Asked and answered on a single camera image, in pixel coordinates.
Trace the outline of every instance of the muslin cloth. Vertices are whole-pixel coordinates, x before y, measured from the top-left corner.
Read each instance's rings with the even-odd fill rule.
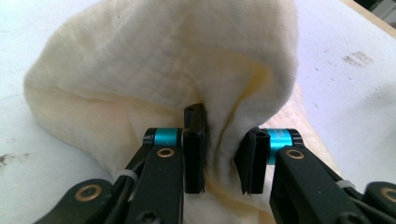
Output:
[[[206,193],[185,195],[184,223],[274,223],[274,167],[264,194],[250,196],[233,164],[249,129],[275,115],[267,127],[298,129],[335,168],[294,87],[296,30],[291,0],[105,0],[55,32],[26,75],[25,97],[48,132],[115,178],[147,128],[182,127],[183,108],[203,103]]]

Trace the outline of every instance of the cloth fold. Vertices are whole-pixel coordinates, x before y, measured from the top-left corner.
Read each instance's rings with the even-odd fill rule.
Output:
[[[114,177],[147,128],[182,127],[183,108],[204,103],[207,191],[186,195],[185,223],[271,223],[271,169],[263,195],[242,195],[233,155],[291,95],[296,29],[290,0],[101,1],[55,32],[25,77],[25,97],[46,130]],[[318,139],[293,102],[272,122],[301,119]],[[318,152],[332,164],[325,147]]]

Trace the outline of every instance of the cyan cylindrical part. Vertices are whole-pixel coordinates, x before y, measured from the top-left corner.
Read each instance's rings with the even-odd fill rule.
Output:
[[[275,165],[276,153],[285,146],[293,146],[293,139],[287,129],[266,129],[270,135],[270,157],[268,165]]]
[[[177,128],[158,128],[154,136],[154,145],[177,147],[177,131]]]

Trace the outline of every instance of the white tabletop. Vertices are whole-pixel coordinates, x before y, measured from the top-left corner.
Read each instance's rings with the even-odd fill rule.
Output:
[[[110,180],[81,150],[47,134],[22,79],[52,32],[96,2],[0,2],[0,223],[32,223],[73,185]],[[298,83],[314,128],[345,178],[396,183],[396,41],[338,1],[296,1]]]

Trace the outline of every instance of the black plastic part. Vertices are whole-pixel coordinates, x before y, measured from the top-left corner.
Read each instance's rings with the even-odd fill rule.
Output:
[[[145,132],[145,136],[143,136],[143,145],[153,146],[156,132],[157,132],[157,128],[147,129]]]
[[[304,147],[276,153],[270,204],[276,223],[370,223]]]
[[[270,135],[257,127],[247,132],[242,140],[233,161],[238,170],[243,194],[262,193],[269,147]]]
[[[67,191],[36,224],[102,223],[109,212],[111,198],[112,185],[108,181],[91,179],[81,182]]]
[[[159,150],[173,150],[171,156]],[[177,147],[155,147],[148,154],[143,173],[124,223],[182,223],[183,157]]]
[[[291,136],[293,147],[305,147],[304,140],[300,133],[295,129],[287,129]]]
[[[178,148],[183,148],[182,143],[183,141],[181,138],[183,137],[183,129],[178,128],[177,129],[177,147]]]
[[[183,155],[184,190],[205,192],[205,108],[202,104],[184,109]]]
[[[388,182],[370,183],[362,200],[364,203],[396,218],[396,185]]]
[[[326,163],[324,163],[321,159],[319,159],[315,154],[312,154],[312,155],[315,157],[315,159],[320,164],[320,166],[323,168],[323,170],[326,171],[327,175],[329,175],[329,177],[331,177],[334,182],[343,180],[343,178],[341,178],[341,176],[339,176],[334,170],[332,170],[332,168],[330,168]],[[361,201],[362,195],[354,188],[347,187],[347,188],[343,188],[343,190],[350,197]]]

